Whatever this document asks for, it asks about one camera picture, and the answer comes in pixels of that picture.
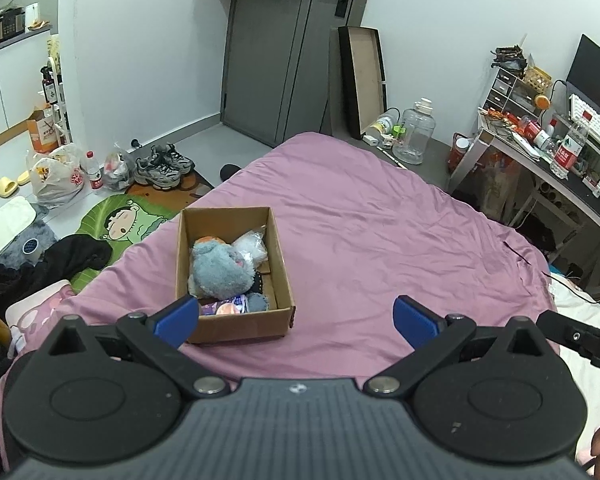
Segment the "grey pink fluffy plush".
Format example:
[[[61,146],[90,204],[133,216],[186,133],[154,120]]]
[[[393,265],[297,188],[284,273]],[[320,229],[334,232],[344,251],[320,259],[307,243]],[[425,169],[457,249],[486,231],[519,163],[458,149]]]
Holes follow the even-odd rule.
[[[198,299],[230,299],[253,283],[254,269],[230,244],[204,243],[190,250],[188,292]]]

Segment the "clear large water jug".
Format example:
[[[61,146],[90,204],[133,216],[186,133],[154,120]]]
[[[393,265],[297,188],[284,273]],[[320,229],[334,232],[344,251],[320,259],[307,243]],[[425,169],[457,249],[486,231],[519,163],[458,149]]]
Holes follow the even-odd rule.
[[[428,141],[436,128],[433,111],[430,99],[420,98],[403,113],[400,132],[392,147],[392,154],[401,162],[417,166],[424,161]]]

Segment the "yellow slipper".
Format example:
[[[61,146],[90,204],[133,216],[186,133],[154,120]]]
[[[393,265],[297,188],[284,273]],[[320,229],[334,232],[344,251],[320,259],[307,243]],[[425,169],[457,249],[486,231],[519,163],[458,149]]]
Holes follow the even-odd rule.
[[[19,184],[17,181],[9,179],[8,177],[2,177],[0,179],[0,197],[9,198],[18,191]]]

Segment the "pink cartoon pillow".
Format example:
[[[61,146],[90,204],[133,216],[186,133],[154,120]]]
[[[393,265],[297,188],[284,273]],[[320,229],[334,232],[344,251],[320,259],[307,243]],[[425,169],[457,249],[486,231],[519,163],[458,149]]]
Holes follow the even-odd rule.
[[[61,280],[8,307],[5,320],[10,331],[7,352],[9,359],[23,350],[27,344],[27,336],[33,335],[52,317],[62,300],[75,294],[70,282]]]

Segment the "hamburger plush toy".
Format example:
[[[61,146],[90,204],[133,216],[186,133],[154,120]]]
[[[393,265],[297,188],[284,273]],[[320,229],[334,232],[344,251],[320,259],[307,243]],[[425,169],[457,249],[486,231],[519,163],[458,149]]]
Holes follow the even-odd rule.
[[[204,244],[204,243],[218,243],[218,244],[225,244],[226,245],[226,241],[222,240],[221,237],[217,237],[217,236],[203,236],[203,237],[199,237],[194,241],[194,245],[198,245],[198,244]]]

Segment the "water bottle on floor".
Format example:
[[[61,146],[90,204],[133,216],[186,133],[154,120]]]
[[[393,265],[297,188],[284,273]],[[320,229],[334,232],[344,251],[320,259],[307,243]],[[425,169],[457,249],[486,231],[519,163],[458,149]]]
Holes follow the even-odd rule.
[[[102,168],[92,151],[85,153],[85,172],[92,190],[99,190],[103,185]]]

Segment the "computer monitor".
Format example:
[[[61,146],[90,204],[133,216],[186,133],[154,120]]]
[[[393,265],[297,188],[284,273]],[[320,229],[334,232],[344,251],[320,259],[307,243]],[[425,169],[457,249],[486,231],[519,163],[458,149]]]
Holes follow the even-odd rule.
[[[600,113],[600,47],[582,35],[566,78],[568,96],[576,94]]]

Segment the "blue tissue packet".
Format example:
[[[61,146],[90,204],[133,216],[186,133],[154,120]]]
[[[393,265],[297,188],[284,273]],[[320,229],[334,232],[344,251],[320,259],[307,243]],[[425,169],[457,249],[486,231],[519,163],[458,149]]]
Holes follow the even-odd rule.
[[[247,312],[248,298],[246,295],[238,295],[230,299],[216,300],[200,306],[200,314],[204,316],[241,315]]]

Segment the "dark grey door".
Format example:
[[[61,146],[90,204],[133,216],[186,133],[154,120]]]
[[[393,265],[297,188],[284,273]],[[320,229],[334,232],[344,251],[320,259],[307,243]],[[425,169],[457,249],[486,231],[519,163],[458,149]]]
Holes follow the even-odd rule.
[[[367,0],[232,0],[221,120],[268,146],[334,130],[338,29],[362,22]]]

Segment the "brown cardboard box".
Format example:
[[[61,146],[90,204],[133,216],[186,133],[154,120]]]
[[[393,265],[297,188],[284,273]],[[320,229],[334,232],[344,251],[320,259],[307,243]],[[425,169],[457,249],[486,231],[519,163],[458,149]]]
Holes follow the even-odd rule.
[[[183,210],[175,295],[198,304],[191,344],[285,336],[296,305],[272,209]]]

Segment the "flat framed cardboard panel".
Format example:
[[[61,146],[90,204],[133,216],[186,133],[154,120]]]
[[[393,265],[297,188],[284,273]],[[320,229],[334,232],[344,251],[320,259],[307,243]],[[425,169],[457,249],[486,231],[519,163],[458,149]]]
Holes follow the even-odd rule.
[[[353,139],[361,140],[388,107],[380,36],[374,28],[343,26],[338,39],[344,124]]]

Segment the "grey plastic bag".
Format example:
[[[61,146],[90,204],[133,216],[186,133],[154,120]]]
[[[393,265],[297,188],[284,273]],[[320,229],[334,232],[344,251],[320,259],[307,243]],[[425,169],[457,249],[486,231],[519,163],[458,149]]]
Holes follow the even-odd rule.
[[[123,192],[134,183],[135,162],[131,155],[115,145],[102,165],[102,180],[106,188]]]

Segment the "black stitched cloth toy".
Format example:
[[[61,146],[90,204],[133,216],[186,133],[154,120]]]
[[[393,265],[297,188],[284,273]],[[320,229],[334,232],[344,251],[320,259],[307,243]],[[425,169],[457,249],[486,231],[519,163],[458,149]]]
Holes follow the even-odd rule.
[[[263,278],[259,271],[254,272],[253,283],[249,289],[250,294],[262,294]]]

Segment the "white desk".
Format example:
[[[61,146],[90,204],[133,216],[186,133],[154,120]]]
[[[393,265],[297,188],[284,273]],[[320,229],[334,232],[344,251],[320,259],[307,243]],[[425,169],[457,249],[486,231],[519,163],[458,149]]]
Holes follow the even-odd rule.
[[[477,114],[477,124],[478,132],[471,140],[466,154],[449,176],[446,192],[452,194],[474,170],[482,155],[489,148],[494,148],[513,159],[521,167],[526,168],[538,179],[552,186],[558,193],[565,196],[568,202],[579,209],[588,220],[600,228],[600,198],[595,197],[593,192],[574,174],[570,174],[565,179],[559,179],[550,171],[547,162],[544,160],[536,162],[521,148],[519,143],[513,140],[511,134],[504,133],[503,128],[496,128],[481,113]]]

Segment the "clear bag white stuffing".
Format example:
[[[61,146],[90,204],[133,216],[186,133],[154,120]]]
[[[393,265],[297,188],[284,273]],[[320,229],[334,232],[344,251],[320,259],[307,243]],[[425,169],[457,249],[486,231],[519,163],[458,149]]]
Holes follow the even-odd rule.
[[[232,243],[236,252],[239,252],[242,258],[249,262],[255,269],[261,263],[268,260],[268,250],[266,249],[264,240],[265,232],[266,227],[260,226],[260,228],[242,234]]]

